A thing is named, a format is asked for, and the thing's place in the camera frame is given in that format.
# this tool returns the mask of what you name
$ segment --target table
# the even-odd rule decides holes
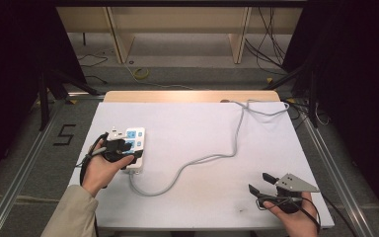
[[[159,190],[169,184],[189,156],[200,157],[217,149],[231,151],[228,144],[241,109],[233,103],[218,102],[248,99],[270,101],[252,104],[253,108],[269,112],[284,108],[273,91],[109,92],[97,109],[78,161],[101,129],[118,121],[126,127],[134,122],[142,124],[146,128],[145,160],[135,181],[143,190]],[[172,133],[185,136],[169,138],[171,127]],[[208,140],[214,142],[205,145]],[[97,196],[100,227],[121,231],[282,228],[276,217],[258,210],[248,184],[274,194],[275,187],[262,181],[262,172],[282,177],[289,170],[316,186],[288,114],[275,118],[246,114],[238,143],[237,156],[185,169],[177,184],[157,197],[136,194],[127,181],[128,175],[117,173],[109,187]],[[70,184],[78,183],[78,175],[79,169],[75,169]],[[313,194],[313,200],[322,226],[334,226],[321,195]]]

